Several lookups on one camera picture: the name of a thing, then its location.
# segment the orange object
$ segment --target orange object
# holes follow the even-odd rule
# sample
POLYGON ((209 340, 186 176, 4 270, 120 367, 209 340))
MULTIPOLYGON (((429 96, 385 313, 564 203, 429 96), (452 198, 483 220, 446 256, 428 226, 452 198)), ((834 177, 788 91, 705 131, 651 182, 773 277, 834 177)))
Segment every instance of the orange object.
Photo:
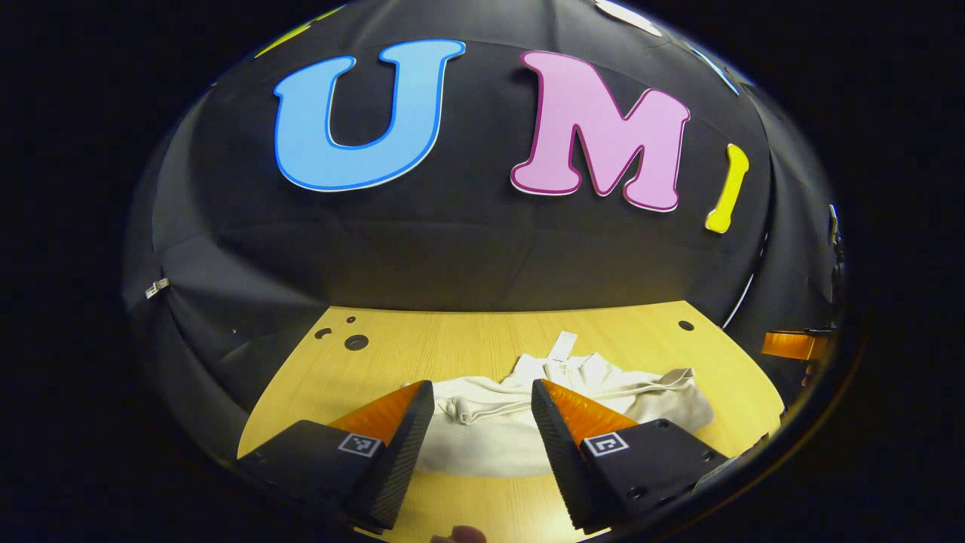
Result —
POLYGON ((798 360, 818 360, 824 357, 828 346, 826 336, 809 335, 803 331, 769 331, 764 335, 760 352, 775 357, 798 360))
POLYGON ((573 392, 565 386, 540 379, 549 392, 556 408, 560 410, 566 428, 573 441, 580 445, 586 438, 616 432, 636 426, 636 420, 603 407, 590 398, 573 392))
POLYGON ((402 422, 405 412, 408 411, 412 398, 415 397, 419 387, 425 382, 420 381, 404 386, 395 392, 390 392, 329 422, 328 426, 352 434, 376 438, 382 440, 385 444, 389 444, 392 437, 396 435, 396 430, 399 429, 399 424, 402 422))

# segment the white label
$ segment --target white label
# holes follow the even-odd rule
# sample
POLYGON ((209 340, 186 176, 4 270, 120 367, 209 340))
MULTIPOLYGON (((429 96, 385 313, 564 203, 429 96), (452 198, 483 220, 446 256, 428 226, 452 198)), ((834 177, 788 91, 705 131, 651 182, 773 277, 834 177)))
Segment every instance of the white label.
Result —
POLYGON ((640 14, 635 14, 623 6, 618 6, 608 0, 596 0, 596 6, 606 14, 628 22, 657 38, 663 37, 663 34, 657 30, 657 27, 653 26, 653 23, 643 18, 640 14))
POLYGON ((556 345, 553 346, 553 350, 549 352, 549 357, 560 362, 566 362, 569 358, 569 352, 573 350, 573 344, 576 343, 576 334, 571 331, 561 331, 560 337, 556 338, 556 345))

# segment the clothing tag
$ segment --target clothing tag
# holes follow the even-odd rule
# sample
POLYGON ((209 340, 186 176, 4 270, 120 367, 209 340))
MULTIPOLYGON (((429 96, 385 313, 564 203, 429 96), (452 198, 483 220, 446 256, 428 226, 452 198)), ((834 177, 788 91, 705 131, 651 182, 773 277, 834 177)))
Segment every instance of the clothing tag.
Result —
POLYGON ((569 358, 569 352, 573 350, 573 344, 576 343, 576 334, 571 331, 561 331, 560 337, 556 338, 556 345, 553 345, 553 350, 549 352, 547 358, 553 358, 554 360, 560 362, 566 362, 569 358))

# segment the small white sticker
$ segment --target small white sticker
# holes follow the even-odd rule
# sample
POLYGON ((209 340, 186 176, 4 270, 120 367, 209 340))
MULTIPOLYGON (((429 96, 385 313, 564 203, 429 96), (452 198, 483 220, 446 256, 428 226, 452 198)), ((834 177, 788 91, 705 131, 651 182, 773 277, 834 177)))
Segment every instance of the small white sticker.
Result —
POLYGON ((376 438, 367 438, 365 436, 359 436, 358 434, 348 434, 345 440, 342 441, 342 444, 339 445, 339 450, 372 458, 380 443, 382 443, 382 440, 377 440, 376 438))
POLYGON ((603 456, 611 452, 618 452, 630 448, 628 444, 616 432, 587 438, 587 447, 593 456, 603 456))
POLYGON ((167 277, 159 281, 154 281, 154 283, 151 283, 151 286, 148 287, 148 290, 144 291, 144 297, 150 300, 158 291, 168 288, 170 284, 171 281, 167 277))

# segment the white cloth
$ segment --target white cloth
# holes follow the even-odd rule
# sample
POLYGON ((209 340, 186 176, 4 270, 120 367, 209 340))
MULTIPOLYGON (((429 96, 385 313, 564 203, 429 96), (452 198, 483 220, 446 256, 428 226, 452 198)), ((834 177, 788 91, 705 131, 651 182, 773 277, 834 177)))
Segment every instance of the white cloth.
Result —
POLYGON ((563 385, 641 423, 667 418, 693 433, 713 420, 691 368, 660 376, 623 371, 599 353, 566 361, 523 355, 501 383, 463 377, 432 384, 435 411, 416 470, 479 477, 552 472, 530 410, 536 379, 563 385))

